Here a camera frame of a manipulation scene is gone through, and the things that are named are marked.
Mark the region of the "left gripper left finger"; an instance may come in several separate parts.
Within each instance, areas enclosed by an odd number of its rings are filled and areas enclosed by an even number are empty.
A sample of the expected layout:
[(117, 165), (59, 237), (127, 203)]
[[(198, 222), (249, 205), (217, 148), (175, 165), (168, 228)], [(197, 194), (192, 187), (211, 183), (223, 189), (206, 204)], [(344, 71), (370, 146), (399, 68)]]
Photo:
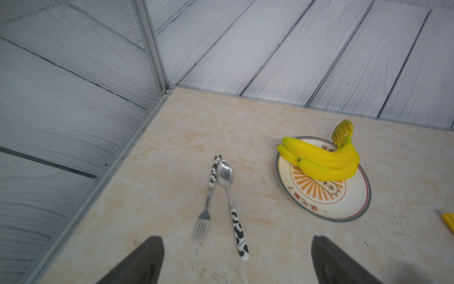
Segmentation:
[(156, 284), (164, 260), (160, 236), (151, 236), (98, 281), (98, 284)]

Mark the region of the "yellow handled screwdriver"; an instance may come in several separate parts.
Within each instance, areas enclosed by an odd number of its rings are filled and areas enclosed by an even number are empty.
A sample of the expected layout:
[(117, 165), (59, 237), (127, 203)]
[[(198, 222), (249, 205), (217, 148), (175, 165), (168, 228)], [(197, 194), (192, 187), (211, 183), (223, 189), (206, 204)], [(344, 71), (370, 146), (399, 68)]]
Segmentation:
[(454, 234), (454, 213), (444, 213), (441, 215), (441, 218), (452, 234)]

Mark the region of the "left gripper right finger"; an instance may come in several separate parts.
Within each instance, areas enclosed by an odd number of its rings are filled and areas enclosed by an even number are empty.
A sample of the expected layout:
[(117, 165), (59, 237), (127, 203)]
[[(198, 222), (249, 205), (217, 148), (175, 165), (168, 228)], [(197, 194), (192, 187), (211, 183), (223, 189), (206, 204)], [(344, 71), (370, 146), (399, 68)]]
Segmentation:
[(311, 255), (320, 284), (381, 284), (326, 236), (314, 236)]

